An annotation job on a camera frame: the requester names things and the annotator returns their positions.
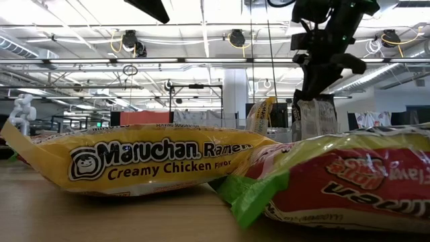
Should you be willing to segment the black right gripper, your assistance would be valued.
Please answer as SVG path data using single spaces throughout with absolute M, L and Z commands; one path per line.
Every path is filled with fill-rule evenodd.
M 352 54 L 345 53 L 348 39 L 336 42 L 332 34 L 324 30 L 294 34 L 291 37 L 291 50 L 305 50 L 305 54 L 295 54 L 293 62 L 299 64 L 304 78 L 302 89 L 295 90 L 294 98 L 312 100 L 324 91 L 333 80 L 333 71 L 350 69 L 354 74 L 363 74 L 367 68 L 364 61 Z

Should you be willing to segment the black Maruchan fire noodle packet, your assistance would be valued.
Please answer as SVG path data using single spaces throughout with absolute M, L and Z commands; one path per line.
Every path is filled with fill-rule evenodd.
M 334 95 L 319 94 L 307 100 L 302 91 L 294 92 L 292 104 L 292 141 L 296 142 L 338 132 Z

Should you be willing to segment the yellow Maruchan creamy chicken packet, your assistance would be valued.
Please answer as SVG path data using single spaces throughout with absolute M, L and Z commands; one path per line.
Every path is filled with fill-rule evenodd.
M 0 136 L 9 132 L 20 131 L 6 122 Z M 68 133 L 38 145 L 30 166 L 63 190 L 89 196 L 142 196 L 210 182 L 274 143 L 246 130 L 191 124 Z
M 275 101 L 275 97 L 269 97 L 261 102 L 255 103 L 247 115 L 245 130 L 265 136 L 269 125 L 269 117 Z

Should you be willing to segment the black monitor screen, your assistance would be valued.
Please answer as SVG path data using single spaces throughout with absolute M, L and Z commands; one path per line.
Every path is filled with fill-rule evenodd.
M 275 103 L 269 115 L 270 126 L 274 128 L 288 127 L 288 105 L 287 103 Z

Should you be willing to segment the white patterned cloth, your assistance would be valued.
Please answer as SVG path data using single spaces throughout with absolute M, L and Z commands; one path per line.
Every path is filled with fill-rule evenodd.
M 359 128 L 369 128 L 374 126 L 390 126 L 390 112 L 362 112 L 355 113 L 355 119 Z

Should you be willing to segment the red partition panel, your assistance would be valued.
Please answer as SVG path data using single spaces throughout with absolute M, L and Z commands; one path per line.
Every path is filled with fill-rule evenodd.
M 170 123 L 170 112 L 111 112 L 110 126 L 124 126 L 130 124 L 166 124 Z

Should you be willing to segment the silver ventilation duct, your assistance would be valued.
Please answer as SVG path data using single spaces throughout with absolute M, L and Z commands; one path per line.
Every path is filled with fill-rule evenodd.
M 37 48 L 23 43 L 8 34 L 0 33 L 0 49 L 12 52 L 26 59 L 56 59 L 59 55 L 45 48 Z
M 384 74 L 387 71 L 390 71 L 398 66 L 400 66 L 400 63 L 387 64 L 378 69 L 371 69 L 370 71 L 366 71 L 363 75 L 352 78 L 352 80 L 348 83 L 345 83 L 345 82 L 340 83 L 337 87 L 334 88 L 334 90 L 330 91 L 329 94 L 335 94 L 335 93 L 340 93 L 342 91 L 347 91 L 357 85 L 360 85 L 362 83 L 367 83 L 368 81 L 375 79 L 377 76 Z

